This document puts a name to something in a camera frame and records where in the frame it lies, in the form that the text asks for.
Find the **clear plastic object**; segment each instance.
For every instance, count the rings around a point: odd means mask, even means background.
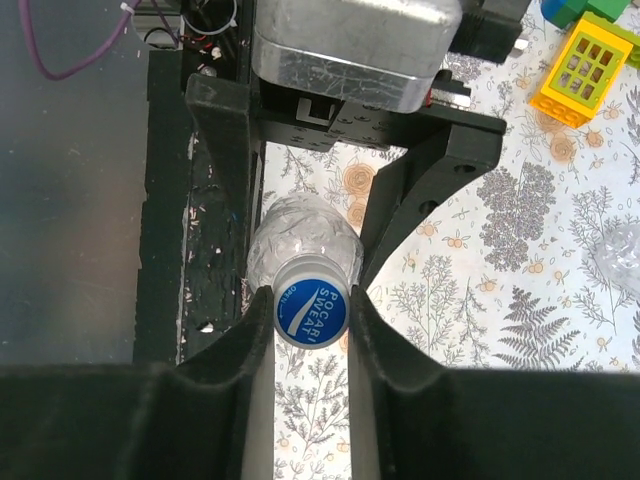
[[[296,193],[277,200],[257,229],[247,259],[247,280],[255,292],[287,262],[321,256],[340,267],[347,286],[358,283],[363,247],[345,218],[317,195]]]
[[[605,277],[640,299],[640,225],[610,232],[598,246],[595,260]]]

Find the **tablecloth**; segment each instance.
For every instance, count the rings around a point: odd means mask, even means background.
[[[640,34],[640,10],[618,23]],[[527,103],[564,32],[544,21],[539,0],[523,25],[530,45],[517,59],[449,54],[444,64],[473,89],[473,111],[508,122],[499,167],[437,208],[368,293],[445,365],[634,372],[640,304],[601,274],[593,249],[608,230],[640,222],[639,75],[625,67],[597,117],[572,130]],[[376,170],[401,154],[269,145],[264,208],[316,192],[357,230]],[[276,349],[275,478],[349,479],[346,336],[315,351],[278,338]]]

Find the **toy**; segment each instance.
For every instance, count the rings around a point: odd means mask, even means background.
[[[566,28],[585,12],[615,22],[631,0],[542,0],[542,16],[558,28]]]
[[[624,62],[640,64],[640,37],[585,13],[530,105],[577,128],[592,120]]]

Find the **blue circle logo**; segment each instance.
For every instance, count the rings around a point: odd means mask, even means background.
[[[318,347],[338,339],[347,323],[347,304],[329,282],[301,280],[280,297],[276,310],[278,330],[302,347]]]

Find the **bottle cap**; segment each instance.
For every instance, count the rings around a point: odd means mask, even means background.
[[[347,279],[332,260],[320,255],[291,259],[276,273],[273,292],[276,330],[292,345],[326,347],[347,329]]]

